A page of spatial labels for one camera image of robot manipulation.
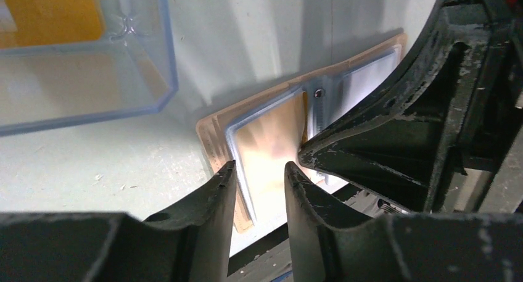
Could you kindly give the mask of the clear plastic card box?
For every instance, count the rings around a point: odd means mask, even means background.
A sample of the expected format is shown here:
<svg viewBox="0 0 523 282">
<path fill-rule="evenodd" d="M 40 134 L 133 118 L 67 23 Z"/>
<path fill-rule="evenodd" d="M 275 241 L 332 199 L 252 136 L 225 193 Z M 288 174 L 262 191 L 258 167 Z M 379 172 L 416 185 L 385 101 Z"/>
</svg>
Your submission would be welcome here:
<svg viewBox="0 0 523 282">
<path fill-rule="evenodd" d="M 99 0 L 95 41 L 1 48 L 1 135 L 160 112 L 178 89 L 168 0 Z"/>
</svg>

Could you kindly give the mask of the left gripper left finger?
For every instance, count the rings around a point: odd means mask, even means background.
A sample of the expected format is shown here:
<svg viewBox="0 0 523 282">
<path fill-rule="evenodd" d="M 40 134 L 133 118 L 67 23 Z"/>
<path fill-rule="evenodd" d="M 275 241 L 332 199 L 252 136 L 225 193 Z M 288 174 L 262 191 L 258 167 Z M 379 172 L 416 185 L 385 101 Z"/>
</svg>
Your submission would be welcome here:
<svg viewBox="0 0 523 282">
<path fill-rule="evenodd" d="M 1 214 L 2 281 L 224 281 L 236 163 L 145 220 L 125 213 Z"/>
</svg>

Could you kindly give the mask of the tan leather card holder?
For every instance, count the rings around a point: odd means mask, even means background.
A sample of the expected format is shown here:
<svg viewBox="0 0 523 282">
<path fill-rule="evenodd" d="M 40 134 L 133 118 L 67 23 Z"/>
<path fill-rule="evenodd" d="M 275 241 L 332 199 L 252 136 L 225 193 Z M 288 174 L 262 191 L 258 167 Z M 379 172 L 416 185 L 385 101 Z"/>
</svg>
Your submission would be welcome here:
<svg viewBox="0 0 523 282">
<path fill-rule="evenodd" d="M 237 165 L 233 225 L 240 234 L 286 221 L 284 166 L 299 147 L 376 88 L 405 55 L 397 34 L 355 56 L 239 101 L 197 122 L 213 170 Z"/>
</svg>

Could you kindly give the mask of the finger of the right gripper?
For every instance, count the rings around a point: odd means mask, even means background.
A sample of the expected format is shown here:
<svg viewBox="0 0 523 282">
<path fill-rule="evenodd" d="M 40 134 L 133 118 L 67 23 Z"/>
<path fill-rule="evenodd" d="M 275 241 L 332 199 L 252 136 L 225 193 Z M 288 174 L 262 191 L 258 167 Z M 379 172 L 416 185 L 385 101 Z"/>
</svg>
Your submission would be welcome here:
<svg viewBox="0 0 523 282">
<path fill-rule="evenodd" d="M 410 212 L 515 212 L 522 0 L 436 0 L 400 65 L 298 158 Z"/>
</svg>

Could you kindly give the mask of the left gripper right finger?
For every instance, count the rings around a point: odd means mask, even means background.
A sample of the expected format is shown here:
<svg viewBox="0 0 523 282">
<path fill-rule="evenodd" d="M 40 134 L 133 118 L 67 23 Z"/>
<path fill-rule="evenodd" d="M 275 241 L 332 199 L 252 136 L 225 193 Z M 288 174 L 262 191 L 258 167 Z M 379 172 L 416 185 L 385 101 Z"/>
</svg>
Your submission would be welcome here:
<svg viewBox="0 0 523 282">
<path fill-rule="evenodd" d="M 284 169 L 295 281 L 521 281 L 521 214 L 371 218 Z"/>
</svg>

